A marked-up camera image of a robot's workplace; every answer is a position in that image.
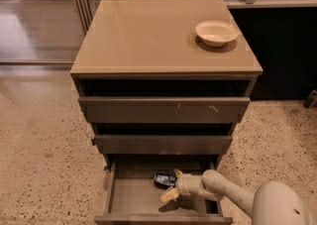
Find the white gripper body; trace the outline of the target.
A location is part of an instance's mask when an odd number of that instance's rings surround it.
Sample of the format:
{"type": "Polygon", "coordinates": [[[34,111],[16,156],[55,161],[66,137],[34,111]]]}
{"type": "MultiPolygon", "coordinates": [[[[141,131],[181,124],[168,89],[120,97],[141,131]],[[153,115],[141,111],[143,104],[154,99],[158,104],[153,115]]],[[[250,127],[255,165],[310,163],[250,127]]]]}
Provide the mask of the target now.
{"type": "Polygon", "coordinates": [[[205,191],[202,176],[190,173],[181,174],[177,178],[176,188],[182,196],[190,196],[192,194],[201,196],[205,191]]]}

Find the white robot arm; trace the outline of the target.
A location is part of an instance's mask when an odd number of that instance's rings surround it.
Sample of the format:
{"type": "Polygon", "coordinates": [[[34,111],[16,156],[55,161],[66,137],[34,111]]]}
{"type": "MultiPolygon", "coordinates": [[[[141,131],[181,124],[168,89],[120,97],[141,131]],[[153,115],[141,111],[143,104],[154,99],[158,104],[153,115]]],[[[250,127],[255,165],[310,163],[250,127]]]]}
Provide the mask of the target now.
{"type": "Polygon", "coordinates": [[[252,219],[252,225],[317,225],[300,195],[279,181],[265,182],[252,193],[214,169],[202,175],[174,169],[174,175],[157,173],[154,182],[165,188],[161,202],[191,195],[213,201],[227,197],[252,219]]]}

